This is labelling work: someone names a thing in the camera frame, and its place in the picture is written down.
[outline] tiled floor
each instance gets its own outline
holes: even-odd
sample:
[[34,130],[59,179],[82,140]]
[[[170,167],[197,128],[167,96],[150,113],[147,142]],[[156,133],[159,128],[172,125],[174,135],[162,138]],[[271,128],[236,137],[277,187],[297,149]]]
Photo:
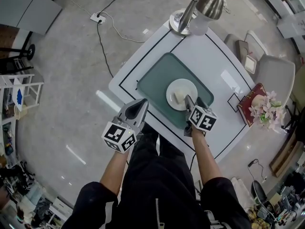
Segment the tiled floor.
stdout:
[[[90,13],[98,12],[111,0],[74,0]],[[55,0],[63,7],[45,36],[33,34],[36,54],[31,63],[43,78],[40,106],[19,121],[18,149],[44,186],[74,204],[83,185],[99,180],[113,152],[106,148],[101,133],[115,112],[96,91],[109,93],[111,77],[99,44],[96,23],[69,0]],[[134,40],[150,37],[169,15],[185,8],[189,0],[116,0],[106,11],[114,17],[119,32]],[[276,17],[264,0],[227,0],[231,13],[224,12],[211,28],[224,40],[234,33],[244,38],[253,30],[274,56],[293,60],[295,50],[276,29]],[[141,46],[122,40],[110,18],[100,25],[100,34],[111,71]],[[249,186],[247,164],[258,158],[268,175],[264,186],[272,188],[274,178],[268,164],[279,150],[285,132],[266,132],[253,127],[220,162],[224,175],[241,177]],[[252,168],[259,180],[260,169]],[[198,167],[192,168],[194,179]]]

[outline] white plate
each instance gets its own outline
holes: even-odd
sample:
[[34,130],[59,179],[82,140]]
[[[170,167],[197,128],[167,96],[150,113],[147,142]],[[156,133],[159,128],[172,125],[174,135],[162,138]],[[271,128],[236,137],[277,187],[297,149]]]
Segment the white plate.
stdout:
[[186,110],[184,101],[180,104],[177,103],[174,97],[174,92],[180,91],[183,94],[183,97],[185,98],[186,95],[189,95],[192,99],[192,101],[195,103],[196,99],[198,97],[197,88],[189,80],[186,79],[178,79],[170,83],[166,90],[166,100],[170,107],[172,107],[175,110]]

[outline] green tray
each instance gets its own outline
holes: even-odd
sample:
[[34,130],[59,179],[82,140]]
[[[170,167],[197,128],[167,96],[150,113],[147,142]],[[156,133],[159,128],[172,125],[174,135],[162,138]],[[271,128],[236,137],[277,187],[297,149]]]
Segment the green tray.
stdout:
[[194,83],[198,96],[210,106],[213,94],[206,86],[172,53],[164,54],[138,82],[137,88],[149,100],[149,104],[159,110],[177,128],[185,128],[185,111],[170,107],[166,100],[166,90],[177,79],[187,79]]

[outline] book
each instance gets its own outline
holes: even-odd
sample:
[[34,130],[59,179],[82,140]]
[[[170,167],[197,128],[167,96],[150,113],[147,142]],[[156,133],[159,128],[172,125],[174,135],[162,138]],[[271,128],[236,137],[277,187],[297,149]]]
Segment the book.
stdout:
[[237,108],[242,115],[244,122],[249,126],[252,126],[254,120],[254,117],[250,116],[251,111],[249,108],[251,107],[252,100],[257,95],[267,96],[266,91],[261,83],[256,84],[252,91],[249,92],[247,96],[243,97],[243,99],[237,105]]

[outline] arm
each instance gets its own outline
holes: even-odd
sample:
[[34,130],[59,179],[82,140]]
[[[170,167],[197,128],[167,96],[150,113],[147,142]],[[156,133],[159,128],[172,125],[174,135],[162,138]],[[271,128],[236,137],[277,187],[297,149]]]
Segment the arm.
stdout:
[[116,196],[120,192],[128,154],[129,150],[124,154],[115,152],[100,180],[100,183]]
[[192,126],[192,129],[192,138],[203,184],[213,178],[222,177],[220,169],[206,143],[203,133],[194,126]]
[[204,135],[193,126],[192,137],[204,184],[201,206],[213,212],[216,220],[226,222],[231,228],[250,229],[249,218],[238,202],[234,187],[230,180],[222,177]]
[[90,228],[98,229],[111,218],[112,210],[118,205],[117,196],[128,153],[115,152],[100,182],[88,183],[81,189],[73,213],[62,226],[63,229],[87,228],[88,221]]

